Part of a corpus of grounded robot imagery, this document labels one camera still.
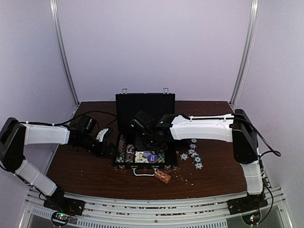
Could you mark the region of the black poker case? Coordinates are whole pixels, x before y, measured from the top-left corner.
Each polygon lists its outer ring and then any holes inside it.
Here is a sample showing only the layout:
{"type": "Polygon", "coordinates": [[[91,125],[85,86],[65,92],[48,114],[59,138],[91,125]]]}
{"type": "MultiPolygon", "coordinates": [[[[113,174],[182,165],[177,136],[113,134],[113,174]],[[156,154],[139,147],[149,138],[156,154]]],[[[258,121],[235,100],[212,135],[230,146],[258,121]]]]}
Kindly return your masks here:
{"type": "Polygon", "coordinates": [[[156,176],[161,169],[178,166],[174,143],[170,139],[169,117],[175,113],[175,94],[167,87],[161,93],[128,93],[124,88],[115,96],[117,151],[113,167],[149,169],[156,176]]]}

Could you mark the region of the clear round dealer button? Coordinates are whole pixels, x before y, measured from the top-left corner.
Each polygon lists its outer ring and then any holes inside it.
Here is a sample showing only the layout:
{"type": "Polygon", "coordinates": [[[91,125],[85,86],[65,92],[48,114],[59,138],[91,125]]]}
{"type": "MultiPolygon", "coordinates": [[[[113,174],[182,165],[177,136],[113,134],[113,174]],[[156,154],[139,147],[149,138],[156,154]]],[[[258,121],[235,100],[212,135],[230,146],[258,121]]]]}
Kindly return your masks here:
{"type": "Polygon", "coordinates": [[[146,163],[147,162],[147,156],[145,152],[137,152],[135,154],[135,163],[146,163]]]}

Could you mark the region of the brown poker chip roll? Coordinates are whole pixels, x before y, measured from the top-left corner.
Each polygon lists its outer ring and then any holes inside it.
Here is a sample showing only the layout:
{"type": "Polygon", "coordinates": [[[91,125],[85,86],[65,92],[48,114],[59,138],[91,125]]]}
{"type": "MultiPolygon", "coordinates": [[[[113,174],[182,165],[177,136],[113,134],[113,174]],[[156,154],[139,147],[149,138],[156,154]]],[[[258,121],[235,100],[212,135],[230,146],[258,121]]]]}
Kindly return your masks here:
{"type": "Polygon", "coordinates": [[[154,174],[154,177],[164,184],[168,184],[171,181],[171,176],[161,170],[157,170],[154,174]]]}

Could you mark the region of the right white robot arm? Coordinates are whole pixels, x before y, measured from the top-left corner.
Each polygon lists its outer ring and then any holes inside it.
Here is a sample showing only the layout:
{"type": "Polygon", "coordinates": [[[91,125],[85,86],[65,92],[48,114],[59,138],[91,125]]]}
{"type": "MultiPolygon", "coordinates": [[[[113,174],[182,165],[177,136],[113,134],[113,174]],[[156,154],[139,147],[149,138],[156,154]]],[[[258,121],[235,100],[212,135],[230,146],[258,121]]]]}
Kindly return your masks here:
{"type": "Polygon", "coordinates": [[[186,116],[166,114],[159,120],[140,111],[131,120],[131,127],[144,135],[147,147],[177,140],[217,140],[233,145],[233,157],[242,169],[247,185],[243,204],[254,209],[264,200],[262,161],[257,133],[242,109],[232,114],[216,116],[186,116]]]}

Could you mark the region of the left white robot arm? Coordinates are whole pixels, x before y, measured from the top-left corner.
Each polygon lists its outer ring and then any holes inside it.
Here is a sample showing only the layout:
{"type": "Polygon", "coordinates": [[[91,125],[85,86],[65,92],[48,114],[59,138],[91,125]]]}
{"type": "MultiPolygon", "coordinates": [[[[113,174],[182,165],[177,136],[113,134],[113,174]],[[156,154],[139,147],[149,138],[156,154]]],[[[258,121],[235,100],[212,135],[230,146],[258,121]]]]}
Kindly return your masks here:
{"type": "Polygon", "coordinates": [[[114,146],[106,140],[109,128],[92,136],[94,126],[88,116],[75,124],[21,122],[10,117],[0,131],[0,162],[5,171],[37,189],[58,211],[64,211],[68,207],[65,191],[28,161],[26,152],[35,147],[69,145],[96,157],[112,158],[114,146]]]}

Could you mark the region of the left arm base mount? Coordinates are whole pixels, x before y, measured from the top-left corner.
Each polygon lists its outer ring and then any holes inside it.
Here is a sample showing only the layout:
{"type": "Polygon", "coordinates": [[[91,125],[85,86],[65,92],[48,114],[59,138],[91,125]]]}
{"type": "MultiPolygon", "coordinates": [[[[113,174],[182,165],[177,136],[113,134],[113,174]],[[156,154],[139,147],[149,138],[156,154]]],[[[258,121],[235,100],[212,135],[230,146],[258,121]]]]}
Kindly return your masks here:
{"type": "Polygon", "coordinates": [[[43,206],[68,215],[81,216],[85,207],[85,202],[64,196],[46,196],[43,206]]]}

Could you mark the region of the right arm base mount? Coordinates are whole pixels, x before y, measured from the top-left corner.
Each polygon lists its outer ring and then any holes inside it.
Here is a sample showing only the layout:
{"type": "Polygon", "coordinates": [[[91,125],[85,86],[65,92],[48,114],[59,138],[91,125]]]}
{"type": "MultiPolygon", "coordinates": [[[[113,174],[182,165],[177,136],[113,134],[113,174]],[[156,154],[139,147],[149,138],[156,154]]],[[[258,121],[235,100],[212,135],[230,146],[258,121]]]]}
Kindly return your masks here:
{"type": "Polygon", "coordinates": [[[227,205],[230,215],[234,215],[266,207],[268,205],[268,201],[264,193],[259,195],[247,194],[245,197],[228,200],[227,205]]]}

